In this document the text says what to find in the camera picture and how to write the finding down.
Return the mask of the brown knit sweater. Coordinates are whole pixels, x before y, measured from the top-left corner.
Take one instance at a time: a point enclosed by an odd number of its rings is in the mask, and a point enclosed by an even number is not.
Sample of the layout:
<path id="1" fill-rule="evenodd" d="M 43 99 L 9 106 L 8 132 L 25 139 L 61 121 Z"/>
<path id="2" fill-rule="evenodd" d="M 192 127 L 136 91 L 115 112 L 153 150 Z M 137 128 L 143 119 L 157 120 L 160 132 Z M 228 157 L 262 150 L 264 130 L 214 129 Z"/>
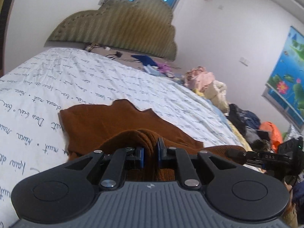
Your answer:
<path id="1" fill-rule="evenodd" d="M 140 111 L 126 99 L 116 100 L 111 105 L 75 105 L 61 110 L 59 116 L 69 138 L 70 160 L 98 149 L 112 154 L 124 147 L 144 148 L 144 168 L 130 170 L 127 178 L 131 181 L 174 180 L 174 172 L 159 169 L 153 159 L 159 138 L 165 146 L 181 148 L 189 154 L 205 149 L 202 142 L 163 120 L 152 109 Z"/>

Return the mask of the black dark clothes pile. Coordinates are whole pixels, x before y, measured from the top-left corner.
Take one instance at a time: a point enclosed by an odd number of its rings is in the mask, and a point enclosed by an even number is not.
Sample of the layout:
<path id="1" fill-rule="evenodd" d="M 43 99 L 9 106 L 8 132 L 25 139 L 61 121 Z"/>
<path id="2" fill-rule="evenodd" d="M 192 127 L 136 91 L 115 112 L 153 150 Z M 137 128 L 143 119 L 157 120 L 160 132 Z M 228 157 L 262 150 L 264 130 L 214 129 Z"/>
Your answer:
<path id="1" fill-rule="evenodd" d="M 271 149 L 271 133 L 260 129 L 259 118 L 251 111 L 242 110 L 236 104 L 229 104 L 227 119 L 236 127 L 253 151 Z"/>

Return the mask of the orange garment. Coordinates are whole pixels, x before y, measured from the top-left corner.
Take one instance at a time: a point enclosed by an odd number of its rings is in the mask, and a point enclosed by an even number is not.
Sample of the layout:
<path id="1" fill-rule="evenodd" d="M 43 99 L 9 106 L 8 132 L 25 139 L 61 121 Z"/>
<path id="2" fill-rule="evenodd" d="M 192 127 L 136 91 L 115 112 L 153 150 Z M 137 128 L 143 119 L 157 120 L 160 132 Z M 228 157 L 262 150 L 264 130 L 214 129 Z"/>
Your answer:
<path id="1" fill-rule="evenodd" d="M 266 122 L 262 122 L 259 129 L 265 130 L 270 134 L 269 138 L 270 138 L 271 148 L 275 153 L 277 153 L 279 145 L 283 143 L 282 134 L 277 128 L 277 126 L 274 123 L 266 121 Z"/>

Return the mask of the yellow blanket edge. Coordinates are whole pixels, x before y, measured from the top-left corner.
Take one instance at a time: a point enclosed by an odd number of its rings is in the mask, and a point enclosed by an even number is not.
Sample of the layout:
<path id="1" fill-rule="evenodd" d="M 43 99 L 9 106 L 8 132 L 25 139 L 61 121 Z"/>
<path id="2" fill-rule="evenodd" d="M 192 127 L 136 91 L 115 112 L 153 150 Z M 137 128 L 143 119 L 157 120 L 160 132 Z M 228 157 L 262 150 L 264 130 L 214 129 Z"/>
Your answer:
<path id="1" fill-rule="evenodd" d="M 244 136 L 239 132 L 239 130 L 232 124 L 232 122 L 227 120 L 227 123 L 230 126 L 230 128 L 232 129 L 232 133 L 237 138 L 237 141 L 238 141 L 237 145 L 243 147 L 246 151 L 252 151 L 252 148 L 249 145 L 249 143 L 246 141 Z"/>

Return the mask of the white script-print bed quilt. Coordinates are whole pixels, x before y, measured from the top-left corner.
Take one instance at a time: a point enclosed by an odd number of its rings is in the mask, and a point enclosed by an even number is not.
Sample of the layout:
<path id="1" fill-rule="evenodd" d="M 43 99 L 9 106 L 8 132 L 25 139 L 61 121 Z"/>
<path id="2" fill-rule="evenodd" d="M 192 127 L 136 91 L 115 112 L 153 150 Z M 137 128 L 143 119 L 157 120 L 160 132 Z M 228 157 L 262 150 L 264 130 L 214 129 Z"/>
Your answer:
<path id="1" fill-rule="evenodd" d="M 1 227 L 17 220 L 14 186 L 67 161 L 60 110 L 117 99 L 152 109 L 206 147 L 240 144 L 210 101 L 167 78 L 79 49 L 48 49 L 1 78 Z"/>

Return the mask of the cream crumpled garment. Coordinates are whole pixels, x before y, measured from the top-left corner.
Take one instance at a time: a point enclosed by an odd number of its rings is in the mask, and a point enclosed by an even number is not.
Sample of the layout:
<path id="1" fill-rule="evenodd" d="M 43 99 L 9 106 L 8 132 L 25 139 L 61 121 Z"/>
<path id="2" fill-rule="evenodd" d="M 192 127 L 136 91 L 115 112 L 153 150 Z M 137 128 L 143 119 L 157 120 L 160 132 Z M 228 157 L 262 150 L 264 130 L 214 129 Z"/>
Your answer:
<path id="1" fill-rule="evenodd" d="M 210 83 L 203 92 L 206 99 L 210 100 L 223 114 L 227 115 L 230 108 L 226 99 L 226 93 L 226 84 L 217 80 Z"/>

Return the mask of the pink crumpled garment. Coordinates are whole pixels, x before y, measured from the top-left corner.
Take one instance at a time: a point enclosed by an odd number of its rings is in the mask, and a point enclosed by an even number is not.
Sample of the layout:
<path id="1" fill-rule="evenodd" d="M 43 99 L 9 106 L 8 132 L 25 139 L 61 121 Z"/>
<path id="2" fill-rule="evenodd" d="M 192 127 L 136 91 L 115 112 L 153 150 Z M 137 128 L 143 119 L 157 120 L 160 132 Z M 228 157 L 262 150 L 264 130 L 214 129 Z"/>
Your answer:
<path id="1" fill-rule="evenodd" d="M 204 90 L 215 80 L 212 72 L 208 72 L 204 67 L 199 66 L 186 72 L 184 76 L 184 86 L 199 92 Z"/>

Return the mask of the purple garment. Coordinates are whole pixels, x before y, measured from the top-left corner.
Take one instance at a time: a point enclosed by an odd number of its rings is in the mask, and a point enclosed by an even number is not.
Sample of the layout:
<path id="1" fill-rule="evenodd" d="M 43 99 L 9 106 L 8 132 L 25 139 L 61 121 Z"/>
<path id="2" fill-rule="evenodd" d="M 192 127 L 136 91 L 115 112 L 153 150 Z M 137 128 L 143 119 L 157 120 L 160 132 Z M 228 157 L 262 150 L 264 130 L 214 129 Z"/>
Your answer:
<path id="1" fill-rule="evenodd" d="M 173 75 L 172 68 L 166 63 L 157 63 L 157 71 L 163 75 Z"/>

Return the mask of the dark blue garment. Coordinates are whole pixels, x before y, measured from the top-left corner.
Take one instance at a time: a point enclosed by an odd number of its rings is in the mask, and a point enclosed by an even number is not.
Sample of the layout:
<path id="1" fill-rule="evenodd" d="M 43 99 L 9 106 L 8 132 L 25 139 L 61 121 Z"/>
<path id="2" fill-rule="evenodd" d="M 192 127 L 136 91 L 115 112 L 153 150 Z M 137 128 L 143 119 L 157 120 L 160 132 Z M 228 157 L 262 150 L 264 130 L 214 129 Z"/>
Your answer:
<path id="1" fill-rule="evenodd" d="M 157 63 L 147 55 L 131 55 L 131 57 L 139 60 L 144 66 L 158 67 Z"/>

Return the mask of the olive padded headboard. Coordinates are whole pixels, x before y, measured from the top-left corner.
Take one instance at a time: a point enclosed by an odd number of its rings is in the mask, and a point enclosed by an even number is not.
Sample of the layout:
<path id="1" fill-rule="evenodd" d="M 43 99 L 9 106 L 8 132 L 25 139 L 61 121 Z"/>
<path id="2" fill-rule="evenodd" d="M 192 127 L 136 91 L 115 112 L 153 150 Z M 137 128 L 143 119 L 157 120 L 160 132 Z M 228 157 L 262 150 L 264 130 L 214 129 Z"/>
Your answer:
<path id="1" fill-rule="evenodd" d="M 48 41 L 96 43 L 174 61 L 173 11 L 164 0 L 108 0 L 65 18 Z"/>

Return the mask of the gold tower air conditioner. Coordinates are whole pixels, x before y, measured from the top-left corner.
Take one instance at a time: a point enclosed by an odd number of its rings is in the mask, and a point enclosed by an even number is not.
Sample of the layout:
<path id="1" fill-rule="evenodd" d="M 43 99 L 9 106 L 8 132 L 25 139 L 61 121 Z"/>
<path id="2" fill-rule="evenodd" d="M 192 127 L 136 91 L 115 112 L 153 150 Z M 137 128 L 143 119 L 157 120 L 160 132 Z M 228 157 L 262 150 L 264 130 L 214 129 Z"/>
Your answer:
<path id="1" fill-rule="evenodd" d="M 5 42 L 6 34 L 9 24 L 10 13 L 13 7 L 14 0 L 1 0 L 1 77 L 5 73 L 4 59 L 5 59 Z"/>

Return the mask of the lotus pond wall poster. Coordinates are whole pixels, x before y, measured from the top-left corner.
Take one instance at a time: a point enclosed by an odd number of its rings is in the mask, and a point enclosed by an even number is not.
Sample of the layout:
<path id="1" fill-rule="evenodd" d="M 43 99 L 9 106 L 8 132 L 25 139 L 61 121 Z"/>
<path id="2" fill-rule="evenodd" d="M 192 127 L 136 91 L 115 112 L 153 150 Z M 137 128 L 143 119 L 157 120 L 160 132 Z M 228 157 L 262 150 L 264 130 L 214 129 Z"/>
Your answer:
<path id="1" fill-rule="evenodd" d="M 303 35 L 290 27 L 263 97 L 297 130 L 303 130 Z"/>

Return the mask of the white wall switch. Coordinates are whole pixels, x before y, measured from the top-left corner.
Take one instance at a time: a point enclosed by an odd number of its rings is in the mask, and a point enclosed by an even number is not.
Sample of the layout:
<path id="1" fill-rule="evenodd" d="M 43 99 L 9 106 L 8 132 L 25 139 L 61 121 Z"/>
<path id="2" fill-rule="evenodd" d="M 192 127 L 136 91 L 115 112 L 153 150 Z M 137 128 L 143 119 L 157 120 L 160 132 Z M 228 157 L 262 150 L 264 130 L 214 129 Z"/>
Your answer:
<path id="1" fill-rule="evenodd" d="M 239 59 L 239 62 L 242 63 L 246 67 L 249 65 L 249 61 L 247 59 L 245 59 L 244 57 L 241 57 Z"/>

